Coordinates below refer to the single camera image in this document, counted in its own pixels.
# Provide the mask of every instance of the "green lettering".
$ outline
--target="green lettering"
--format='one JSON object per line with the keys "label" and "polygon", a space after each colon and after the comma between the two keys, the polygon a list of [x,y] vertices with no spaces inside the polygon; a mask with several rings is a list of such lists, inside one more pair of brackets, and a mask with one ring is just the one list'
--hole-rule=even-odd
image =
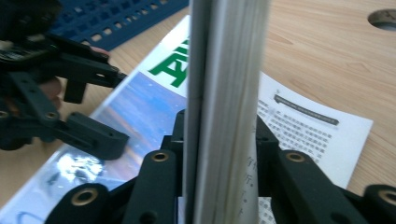
{"label": "green lettering", "polygon": [[149,70],[149,72],[154,76],[158,76],[161,72],[165,72],[169,76],[175,77],[176,79],[171,83],[171,85],[177,88],[187,77],[187,68],[184,70],[182,69],[183,62],[187,62],[187,56],[173,53],[163,60],[163,62]]}

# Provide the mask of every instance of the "blue perforated panel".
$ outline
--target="blue perforated panel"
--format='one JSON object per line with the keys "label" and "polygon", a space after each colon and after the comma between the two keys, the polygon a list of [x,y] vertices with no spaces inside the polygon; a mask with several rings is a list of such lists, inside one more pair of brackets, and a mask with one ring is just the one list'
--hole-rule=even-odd
{"label": "blue perforated panel", "polygon": [[186,7],[189,0],[61,0],[50,32],[111,50]]}

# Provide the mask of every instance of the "screw hole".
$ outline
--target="screw hole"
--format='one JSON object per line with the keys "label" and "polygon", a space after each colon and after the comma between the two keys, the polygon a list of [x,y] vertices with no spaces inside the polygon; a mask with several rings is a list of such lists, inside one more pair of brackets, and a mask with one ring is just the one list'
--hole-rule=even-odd
{"label": "screw hole", "polygon": [[376,28],[387,31],[396,31],[396,9],[382,9],[375,11],[369,15],[367,20]]}
{"label": "screw hole", "polygon": [[74,206],[83,206],[93,202],[98,196],[97,189],[88,188],[82,189],[73,195],[72,204]]}

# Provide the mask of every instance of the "wooden table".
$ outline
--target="wooden table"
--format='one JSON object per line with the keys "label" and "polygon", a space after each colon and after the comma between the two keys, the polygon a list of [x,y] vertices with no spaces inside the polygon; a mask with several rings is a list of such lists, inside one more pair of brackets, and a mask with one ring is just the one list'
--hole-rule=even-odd
{"label": "wooden table", "polygon": [[[392,0],[273,0],[262,71],[323,105],[374,121],[348,189],[396,186],[396,32],[372,26],[368,16],[396,8]],[[111,63],[129,74],[188,14],[183,9],[111,52]],[[63,104],[89,115],[110,93],[90,86],[83,105]],[[60,145],[59,141],[0,151],[0,206]]]}

